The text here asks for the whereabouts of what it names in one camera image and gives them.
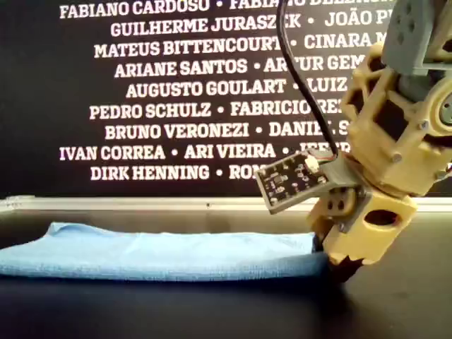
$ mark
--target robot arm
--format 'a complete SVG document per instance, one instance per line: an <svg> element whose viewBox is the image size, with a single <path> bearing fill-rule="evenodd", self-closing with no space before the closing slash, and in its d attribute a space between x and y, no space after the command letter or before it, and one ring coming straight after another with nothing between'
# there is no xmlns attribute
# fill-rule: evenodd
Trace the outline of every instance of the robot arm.
<svg viewBox="0 0 452 339"><path fill-rule="evenodd" d="M270 213L319 200L307 222L332 266L379 261L451 173L452 0L398 0L385 44L342 100L350 153L298 152L255 175Z"/></svg>

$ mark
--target white connector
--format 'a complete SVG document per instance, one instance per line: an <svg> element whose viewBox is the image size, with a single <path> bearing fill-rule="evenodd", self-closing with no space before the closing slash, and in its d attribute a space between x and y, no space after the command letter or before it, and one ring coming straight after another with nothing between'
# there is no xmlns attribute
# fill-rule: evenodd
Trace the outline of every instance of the white connector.
<svg viewBox="0 0 452 339"><path fill-rule="evenodd" d="M307 155L306 159L304 160L304 164L306 165L306 168L312 173L317 174L320 171L320 165L319 162L315 157L312 155Z"/></svg>

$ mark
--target hole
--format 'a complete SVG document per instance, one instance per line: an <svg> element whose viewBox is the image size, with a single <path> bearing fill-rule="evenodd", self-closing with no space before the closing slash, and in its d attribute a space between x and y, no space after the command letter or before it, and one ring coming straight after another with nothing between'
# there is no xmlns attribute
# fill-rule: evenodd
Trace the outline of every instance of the hole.
<svg viewBox="0 0 452 339"><path fill-rule="evenodd" d="M374 121L379 125L394 141L402 136L408 126L403 110L387 100L381 107L380 112L374 117Z"/></svg>
<svg viewBox="0 0 452 339"><path fill-rule="evenodd" d="M362 96L361 90L356 90L352 97L350 98L350 101L348 102L349 105L353 105L356 107L357 114L361 113L361 110L364 106L364 97Z"/></svg>
<svg viewBox="0 0 452 339"><path fill-rule="evenodd" d="M433 147L452 148L452 136L430 136L427 134L424 141Z"/></svg>
<svg viewBox="0 0 452 339"><path fill-rule="evenodd" d="M429 71L428 76L432 80L432 85L435 85L437 82L444 79L445 73L441 70L432 69Z"/></svg>
<svg viewBox="0 0 452 339"><path fill-rule="evenodd" d="M377 226L391 226L398 220L397 214L389 210L373 210L367 213L364 218L365 222Z"/></svg>
<svg viewBox="0 0 452 339"><path fill-rule="evenodd" d="M408 29L410 32L414 32L416 28L415 22L413 20L410 21L410 24L408 25Z"/></svg>
<svg viewBox="0 0 452 339"><path fill-rule="evenodd" d="M372 93L372 91L374 90L374 88L378 82L379 82L379 78L369 80L369 83L367 84L369 87L369 93Z"/></svg>
<svg viewBox="0 0 452 339"><path fill-rule="evenodd" d="M452 53L452 39L446 41L446 43L443 46L443 49L448 53Z"/></svg>
<svg viewBox="0 0 452 339"><path fill-rule="evenodd" d="M381 69L384 69L385 66L381 62L381 57L378 56L376 58L370 59L369 60L369 68L372 72L377 72L377 71L380 71Z"/></svg>
<svg viewBox="0 0 452 339"><path fill-rule="evenodd" d="M404 39L405 39L405 37L403 36L403 33L402 32L398 33L397 42L399 44L402 44Z"/></svg>

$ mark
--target beige plastic part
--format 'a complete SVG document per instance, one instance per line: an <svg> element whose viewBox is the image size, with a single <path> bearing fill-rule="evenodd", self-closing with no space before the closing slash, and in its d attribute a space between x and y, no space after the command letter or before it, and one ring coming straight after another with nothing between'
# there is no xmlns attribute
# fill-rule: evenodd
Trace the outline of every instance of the beige plastic part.
<svg viewBox="0 0 452 339"><path fill-rule="evenodd" d="M417 210L416 203L408 196L399 199L373 189L371 198L363 203L364 206L360 208L352 227L344 233L327 216L328 210L325 206L328 200L329 196L319 199L308 215L307 222L323 240L323 250L335 265L347 256L352 261L363 259L364 265L379 261L400 232L410 224ZM397 216L391 224L371 223L371 219L378 217L379 213L388 212Z"/></svg>
<svg viewBox="0 0 452 339"><path fill-rule="evenodd" d="M452 159L452 148L432 142L452 136L452 126L439 118L443 101L452 93L452 79L439 81L425 101L411 102L398 93L396 72L388 67L372 70L370 65L380 64L381 51L381 44L371 48L353 72L352 85L342 101L341 108L351 121L350 153L365 168L366 179L389 194L424 196ZM357 100L359 91L362 104ZM402 125L399 134L391 136L382 121L391 129Z"/></svg>
<svg viewBox="0 0 452 339"><path fill-rule="evenodd" d="M426 58L435 62L452 61L452 1L443 7L427 49Z"/></svg>
<svg viewBox="0 0 452 339"><path fill-rule="evenodd" d="M321 205L327 216L342 217L354 211L356 201L356 191L343 187L332 189L328 198L321 199Z"/></svg>
<svg viewBox="0 0 452 339"><path fill-rule="evenodd" d="M377 42L370 47L368 55L352 72L348 91L341 101L341 110L350 121L357 119L359 111L368 100L370 92L380 79L384 65L381 63L383 43Z"/></svg>

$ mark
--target blue microfiber cloth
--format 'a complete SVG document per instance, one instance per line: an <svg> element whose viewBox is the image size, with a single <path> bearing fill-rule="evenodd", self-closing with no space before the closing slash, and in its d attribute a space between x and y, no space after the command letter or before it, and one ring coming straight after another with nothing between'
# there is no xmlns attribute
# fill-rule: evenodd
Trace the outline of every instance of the blue microfiber cloth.
<svg viewBox="0 0 452 339"><path fill-rule="evenodd" d="M0 274L32 278L226 281L321 272L313 234L147 234L52 223L45 236L0 251Z"/></svg>

